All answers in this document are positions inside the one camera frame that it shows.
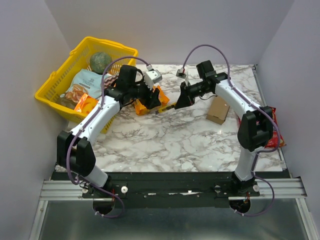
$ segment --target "yellow plastic basket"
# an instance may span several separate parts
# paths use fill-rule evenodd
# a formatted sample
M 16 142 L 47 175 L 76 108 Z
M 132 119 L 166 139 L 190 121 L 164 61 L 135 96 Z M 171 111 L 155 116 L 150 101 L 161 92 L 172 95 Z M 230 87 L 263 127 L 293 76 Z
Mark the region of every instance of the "yellow plastic basket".
M 65 119 L 80 123 L 87 114 L 59 105 L 56 101 L 59 96 L 70 87 L 74 76 L 81 69 L 88 69 L 90 57 L 96 52 L 106 52 L 112 57 L 112 60 L 124 56 L 138 56 L 138 51 L 134 48 L 124 46 L 114 41 L 87 36 L 70 52 L 70 56 L 62 66 L 57 71 L 51 73 L 49 79 L 35 93 L 35 98 L 48 104 Z M 109 73 L 112 75 L 117 74 L 124 64 L 135 66 L 136 60 L 129 58 L 120 60 L 112 66 Z M 101 131 L 102 133 L 107 132 L 112 120 L 113 119 L 104 126 Z

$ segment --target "brown box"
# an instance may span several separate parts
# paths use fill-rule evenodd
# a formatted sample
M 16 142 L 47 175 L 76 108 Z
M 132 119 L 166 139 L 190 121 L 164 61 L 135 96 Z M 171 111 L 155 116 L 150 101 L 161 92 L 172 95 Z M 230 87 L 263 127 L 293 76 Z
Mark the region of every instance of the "brown box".
M 227 118 L 230 106 L 221 97 L 216 96 L 209 108 L 206 119 L 222 125 Z

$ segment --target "white wall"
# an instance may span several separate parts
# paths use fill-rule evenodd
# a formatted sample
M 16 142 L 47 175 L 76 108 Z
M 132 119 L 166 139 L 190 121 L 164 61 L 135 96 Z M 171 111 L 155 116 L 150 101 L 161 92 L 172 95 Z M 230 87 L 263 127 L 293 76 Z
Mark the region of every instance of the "white wall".
M 285 161 L 301 176 L 320 230 L 320 1 L 296 0 L 258 64 L 267 103 L 277 107 Z
M 34 93 L 70 51 L 43 0 L 0 7 L 0 239 L 25 240 L 65 121 Z
M 150 63 L 182 64 L 199 44 L 232 64 L 256 64 L 293 0 L 45 0 L 68 45 L 85 36 L 123 43 Z M 190 63 L 223 58 L 199 49 Z

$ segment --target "white marble tabletop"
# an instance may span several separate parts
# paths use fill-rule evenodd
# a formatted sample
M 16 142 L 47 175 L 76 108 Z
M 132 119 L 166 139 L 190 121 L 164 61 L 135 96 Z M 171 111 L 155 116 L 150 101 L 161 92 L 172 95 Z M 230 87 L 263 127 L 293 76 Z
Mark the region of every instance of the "white marble tabletop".
M 137 67 L 145 70 L 144 65 Z M 162 74 L 160 86 L 170 103 L 176 102 L 181 83 L 176 72 L 181 66 L 153 67 Z M 214 68 L 227 72 L 224 65 Z M 187 70 L 191 84 L 200 81 L 196 66 Z M 237 87 L 262 104 L 251 66 L 233 65 L 230 75 Z M 106 172 L 234 171 L 240 156 L 237 115 L 230 109 L 223 125 L 207 120 L 212 100 L 196 99 L 191 107 L 157 115 L 137 116 L 133 106 L 123 108 L 108 133 L 100 134 L 93 144 L 97 166 Z M 282 171 L 278 152 L 260 154 L 256 171 Z

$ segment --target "watermelon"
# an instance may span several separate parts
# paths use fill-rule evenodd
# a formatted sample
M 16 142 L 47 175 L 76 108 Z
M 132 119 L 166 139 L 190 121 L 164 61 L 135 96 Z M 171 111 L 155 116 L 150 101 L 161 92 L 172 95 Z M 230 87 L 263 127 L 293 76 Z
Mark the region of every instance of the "watermelon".
M 109 54 L 99 51 L 90 57 L 91 70 L 97 74 L 103 74 L 106 66 L 112 62 L 112 58 Z

